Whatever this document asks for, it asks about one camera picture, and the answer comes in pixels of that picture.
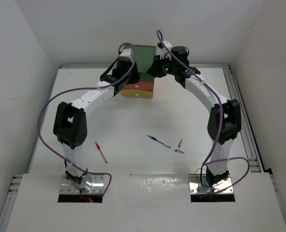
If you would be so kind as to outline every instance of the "gray wall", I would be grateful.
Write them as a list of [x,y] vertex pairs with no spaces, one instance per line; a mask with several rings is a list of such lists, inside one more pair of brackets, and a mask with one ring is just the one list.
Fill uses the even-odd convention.
[[233,62],[263,0],[16,0],[48,57],[110,63],[123,42],[190,48],[193,63]]
[[264,1],[235,72],[264,165],[275,175],[286,220],[286,0]]
[[14,0],[0,0],[0,214],[13,175],[28,171],[55,73]]

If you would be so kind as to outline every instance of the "white wall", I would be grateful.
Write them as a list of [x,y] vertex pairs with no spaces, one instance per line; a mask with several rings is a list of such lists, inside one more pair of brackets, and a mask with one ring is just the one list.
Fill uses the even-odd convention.
[[28,170],[55,73],[14,0],[0,0],[0,213],[13,175]]
[[233,62],[263,0],[16,0],[55,64],[109,63],[161,29],[194,63]]
[[286,0],[264,1],[235,72],[264,164],[275,175],[286,220]]

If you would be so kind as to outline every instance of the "red wire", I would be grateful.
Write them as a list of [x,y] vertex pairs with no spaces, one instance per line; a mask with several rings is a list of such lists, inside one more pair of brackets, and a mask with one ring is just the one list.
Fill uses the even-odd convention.
[[85,198],[81,193],[79,193],[79,196],[80,196],[80,198],[81,199],[83,199],[83,200],[85,200],[85,201],[87,201],[87,202],[91,202],[91,198]]

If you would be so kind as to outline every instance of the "drawer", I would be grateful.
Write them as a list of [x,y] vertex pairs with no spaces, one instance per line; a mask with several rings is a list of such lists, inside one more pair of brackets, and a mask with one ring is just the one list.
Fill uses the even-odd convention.
[[139,89],[139,90],[153,91],[153,87],[154,87],[154,82],[140,81],[135,84],[125,85],[124,89]]
[[121,94],[125,97],[133,98],[147,98],[150,99],[153,97],[153,91],[145,91],[139,89],[123,89]]

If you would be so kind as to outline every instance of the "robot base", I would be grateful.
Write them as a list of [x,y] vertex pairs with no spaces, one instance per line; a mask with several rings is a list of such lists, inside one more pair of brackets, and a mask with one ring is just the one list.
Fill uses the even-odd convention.
[[62,176],[61,187],[59,191],[58,202],[86,203],[87,201],[80,197],[80,191],[83,189],[83,197],[91,198],[92,203],[102,203],[104,176],[85,175],[88,178],[88,186],[77,186],[73,184],[65,175]]
[[191,202],[235,202],[233,187],[215,195],[204,196],[212,192],[217,192],[232,185],[230,175],[226,180],[221,180],[211,187],[208,186],[205,175],[202,175],[202,184],[200,174],[189,175],[189,187]]

